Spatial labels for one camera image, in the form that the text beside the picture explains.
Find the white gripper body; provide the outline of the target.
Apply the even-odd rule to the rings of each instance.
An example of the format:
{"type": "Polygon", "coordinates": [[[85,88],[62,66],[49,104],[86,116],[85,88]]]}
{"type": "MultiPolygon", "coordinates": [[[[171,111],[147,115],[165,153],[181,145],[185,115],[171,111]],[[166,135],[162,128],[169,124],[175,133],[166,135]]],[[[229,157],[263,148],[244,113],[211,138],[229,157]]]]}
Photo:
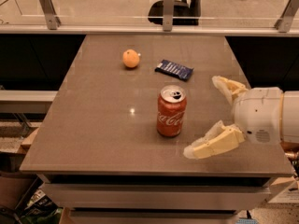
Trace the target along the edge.
{"type": "Polygon", "coordinates": [[[280,143],[280,105],[282,90],[254,88],[235,99],[233,115],[235,125],[253,144],[280,143]]]}

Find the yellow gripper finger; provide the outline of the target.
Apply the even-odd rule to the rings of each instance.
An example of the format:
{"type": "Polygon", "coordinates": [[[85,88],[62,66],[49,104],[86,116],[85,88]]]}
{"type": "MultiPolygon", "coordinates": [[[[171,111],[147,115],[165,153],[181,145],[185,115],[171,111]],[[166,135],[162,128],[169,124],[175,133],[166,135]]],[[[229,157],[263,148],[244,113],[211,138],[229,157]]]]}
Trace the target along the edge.
{"type": "Polygon", "coordinates": [[[214,87],[226,98],[230,105],[232,105],[234,100],[241,94],[248,91],[243,83],[226,77],[214,76],[212,78],[212,83],[214,87]]]}
{"type": "Polygon", "coordinates": [[[183,155],[188,159],[205,159],[236,149],[244,141],[245,135],[236,125],[226,126],[219,120],[203,137],[185,147],[183,155]]]}

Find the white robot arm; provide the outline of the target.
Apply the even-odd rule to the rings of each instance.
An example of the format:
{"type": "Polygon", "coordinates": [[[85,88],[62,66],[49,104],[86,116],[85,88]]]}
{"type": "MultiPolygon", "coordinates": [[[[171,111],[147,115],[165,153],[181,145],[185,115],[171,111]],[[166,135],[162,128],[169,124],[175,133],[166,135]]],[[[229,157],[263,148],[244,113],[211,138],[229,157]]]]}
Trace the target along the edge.
{"type": "Polygon", "coordinates": [[[234,123],[216,122],[203,137],[184,148],[186,158],[220,155],[245,141],[257,145],[299,143],[299,91],[278,87],[247,89],[221,76],[214,76],[212,82],[231,105],[234,123]]]}

